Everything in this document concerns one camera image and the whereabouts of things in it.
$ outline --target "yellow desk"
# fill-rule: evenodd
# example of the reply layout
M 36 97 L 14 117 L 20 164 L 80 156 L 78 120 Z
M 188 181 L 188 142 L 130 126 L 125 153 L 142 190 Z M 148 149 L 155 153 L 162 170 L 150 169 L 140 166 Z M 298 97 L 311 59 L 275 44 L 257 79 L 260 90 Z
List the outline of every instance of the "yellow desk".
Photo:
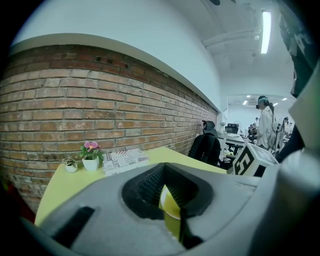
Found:
M 150 164 L 177 163 L 210 172 L 226 174 L 226 170 L 192 159 L 186 155 L 175 152 L 166 147 L 159 147 L 145 152 L 150 157 Z M 87 171 L 81 162 L 74 173 L 67 172 L 65 166 L 60 164 L 46 188 L 39 209 L 36 213 L 35 224 L 39 224 L 59 205 L 67 201 L 77 192 L 89 184 L 105 178 L 102 163 L 97 171 Z

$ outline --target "book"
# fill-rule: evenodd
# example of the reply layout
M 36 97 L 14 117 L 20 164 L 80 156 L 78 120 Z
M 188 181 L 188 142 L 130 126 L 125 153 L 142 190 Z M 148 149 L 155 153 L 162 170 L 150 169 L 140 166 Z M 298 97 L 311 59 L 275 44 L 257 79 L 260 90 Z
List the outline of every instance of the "book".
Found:
M 149 164 L 149 156 L 140 149 L 130 149 L 103 154 L 103 171 L 105 176 L 123 173 Z

